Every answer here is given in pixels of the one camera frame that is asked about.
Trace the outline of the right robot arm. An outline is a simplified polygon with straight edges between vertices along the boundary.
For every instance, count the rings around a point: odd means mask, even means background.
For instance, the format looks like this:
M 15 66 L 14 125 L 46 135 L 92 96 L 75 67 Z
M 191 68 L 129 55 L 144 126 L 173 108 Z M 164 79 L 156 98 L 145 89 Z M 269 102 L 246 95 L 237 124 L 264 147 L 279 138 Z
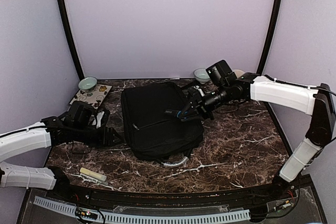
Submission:
M 268 187 L 273 200 L 287 193 L 289 184 L 299 173 L 335 140 L 334 92 L 327 84 L 305 86 L 277 80 L 268 75 L 245 73 L 237 77 L 229 73 L 210 73 L 217 90 L 203 93 L 200 88 L 191 90 L 188 104 L 176 116 L 181 121 L 212 119 L 212 111 L 234 100 L 261 101 L 282 105 L 311 116 L 310 126 L 304 139 L 274 176 Z

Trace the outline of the yellow highlighter pen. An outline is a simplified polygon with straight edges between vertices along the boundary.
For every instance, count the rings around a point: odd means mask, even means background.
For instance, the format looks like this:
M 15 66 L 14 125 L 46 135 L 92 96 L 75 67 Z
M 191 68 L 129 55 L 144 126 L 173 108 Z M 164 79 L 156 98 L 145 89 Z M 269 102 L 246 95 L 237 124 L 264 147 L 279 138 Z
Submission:
M 89 177 L 101 180 L 101 181 L 106 181 L 106 179 L 107 179 L 106 175 L 96 173 L 94 171 L 91 171 L 91 170 L 83 168 L 83 167 L 80 169 L 80 173 L 82 173 L 84 175 L 87 175 Z

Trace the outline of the black and blue marker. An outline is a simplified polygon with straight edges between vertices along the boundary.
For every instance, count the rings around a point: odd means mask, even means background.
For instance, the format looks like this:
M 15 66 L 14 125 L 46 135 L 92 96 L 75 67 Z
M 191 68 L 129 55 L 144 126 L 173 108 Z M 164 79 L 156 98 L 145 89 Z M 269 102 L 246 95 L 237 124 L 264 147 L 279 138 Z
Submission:
M 165 114 L 173 116 L 175 118 L 179 118 L 180 114 L 181 114 L 181 111 L 179 111 L 179 110 L 166 110 Z

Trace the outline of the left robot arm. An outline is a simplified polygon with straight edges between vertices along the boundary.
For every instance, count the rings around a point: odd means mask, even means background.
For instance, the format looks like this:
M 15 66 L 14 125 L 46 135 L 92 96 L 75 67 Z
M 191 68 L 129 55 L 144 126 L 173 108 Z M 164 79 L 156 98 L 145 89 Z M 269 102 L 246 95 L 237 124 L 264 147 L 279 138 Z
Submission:
M 7 163 L 7 159 L 40 148 L 80 142 L 92 147 L 110 147 L 123 142 L 122 136 L 107 127 L 107 112 L 101 112 L 94 124 L 67 125 L 65 118 L 51 116 L 28 127 L 1 135 L 1 187 L 53 190 L 63 201 L 74 197 L 74 189 L 58 167 L 33 168 Z

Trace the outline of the black student bag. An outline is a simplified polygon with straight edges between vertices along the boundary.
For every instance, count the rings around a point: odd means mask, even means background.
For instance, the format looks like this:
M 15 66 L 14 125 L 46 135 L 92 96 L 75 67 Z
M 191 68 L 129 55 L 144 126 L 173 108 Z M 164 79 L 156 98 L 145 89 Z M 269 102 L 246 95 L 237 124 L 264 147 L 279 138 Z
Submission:
M 152 83 L 121 93 L 124 138 L 142 161 L 156 161 L 166 168 L 184 165 L 203 141 L 200 120 L 182 122 L 166 110 L 180 112 L 188 103 L 174 82 Z

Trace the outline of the clear pen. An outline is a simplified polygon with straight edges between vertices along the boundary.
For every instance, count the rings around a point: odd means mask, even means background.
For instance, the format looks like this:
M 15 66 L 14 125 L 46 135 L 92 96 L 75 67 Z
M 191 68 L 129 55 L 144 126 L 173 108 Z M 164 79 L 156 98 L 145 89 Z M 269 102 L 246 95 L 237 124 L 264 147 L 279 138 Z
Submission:
M 97 184 L 103 184 L 103 185 L 108 185 L 107 182 L 103 182 L 101 180 L 95 179 L 95 178 L 91 178 L 91 177 L 85 177 L 86 180 L 97 183 Z

